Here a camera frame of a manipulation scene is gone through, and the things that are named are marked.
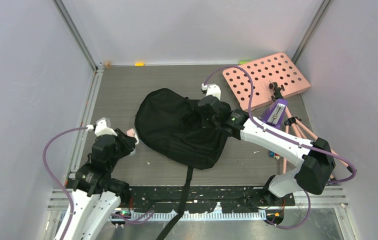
black strap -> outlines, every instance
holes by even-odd
[[[176,223],[179,221],[179,219],[183,216],[186,209],[186,201],[188,200],[189,195],[189,188],[191,187],[191,181],[192,181],[192,173],[194,172],[194,168],[191,166],[187,167],[187,173],[186,173],[186,183],[183,186],[183,190],[181,191],[181,197],[180,197],[180,204],[178,206],[177,215],[171,219],[167,225],[164,227],[164,229],[161,231],[161,233],[158,235],[156,240],[164,240],[169,232],[173,229],[173,227],[176,225]]]

wooden floor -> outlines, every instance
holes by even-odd
[[[201,99],[204,97],[201,84],[219,67],[221,65],[114,66],[106,69],[91,122],[94,124],[100,118],[110,118],[113,128],[126,132],[134,128],[136,112],[147,94],[160,88],[169,88],[183,97]],[[232,109],[239,106],[221,71],[212,77],[210,83],[220,86],[221,100],[229,103]],[[287,100],[292,115],[303,119],[309,127],[301,96],[296,95]],[[259,117],[263,111],[264,108],[257,109],[253,114]],[[87,136],[82,164],[86,162],[94,140],[94,134]],[[185,165],[168,159],[143,143],[137,145],[136,149],[136,155],[119,160],[113,178],[131,186],[184,184]],[[221,158],[213,168],[194,170],[191,185],[263,185],[271,175],[280,174],[282,168],[281,161],[270,158],[268,152],[253,143],[229,138]]]

pink tripod leg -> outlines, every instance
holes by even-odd
[[[289,109],[288,109],[288,107],[286,107],[286,109],[284,110],[285,111],[285,113],[286,113],[286,116],[288,117],[288,118],[292,118],[292,115],[291,115],[291,112],[289,111]],[[300,132],[298,131],[298,128],[299,128],[299,126],[297,125],[297,123],[301,123],[298,119],[296,119],[295,120],[295,124],[292,124],[291,126],[292,126],[292,128],[294,129],[294,132],[295,132],[295,135],[298,137],[298,138],[301,138],[301,134],[300,134]],[[330,175],[330,178],[331,179],[334,179],[335,177],[331,174]]]
[[[314,140],[317,140],[317,136],[310,130],[308,129],[302,122],[300,122],[298,119],[296,120],[296,124],[298,124],[302,129],[304,129]],[[333,154],[338,155],[335,151],[330,149]],[[348,167],[348,164],[346,164],[344,161],[341,161],[339,159],[339,162],[341,162],[345,167]]]
[[[284,132],[285,133],[289,133],[289,126],[284,126]],[[282,174],[285,174],[286,173],[286,166],[288,164],[288,161],[286,160],[286,158],[283,158],[283,169],[282,169]]]

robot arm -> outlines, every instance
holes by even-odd
[[[260,128],[249,118],[247,112],[241,109],[231,110],[229,104],[221,102],[208,91],[206,95],[198,103],[203,127],[214,127],[229,137],[265,147],[295,165],[295,169],[269,178],[263,188],[264,200],[273,204],[285,195],[300,190],[315,195],[320,195],[323,192],[335,168],[335,161],[333,157],[301,147],[301,144],[329,152],[331,149],[326,140],[318,138],[315,142],[311,142],[275,128],[269,124],[269,119],[262,122],[254,117],[253,120],[263,127]],[[300,144],[293,144],[277,135]]]
[[[72,221],[67,226],[71,214],[69,205],[67,213],[70,214],[63,219],[55,240],[60,239],[66,228],[66,240],[96,239],[114,209],[130,198],[129,184],[111,178],[111,173],[119,159],[135,153],[139,140],[135,131],[128,132],[133,137],[109,126],[107,118],[98,120],[95,126],[87,126],[97,137],[87,162],[75,173],[72,183]]]

black bag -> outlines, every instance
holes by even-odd
[[[198,102],[167,88],[151,92],[134,121],[140,140],[181,164],[200,170],[212,168],[227,137],[214,127],[202,128]]]

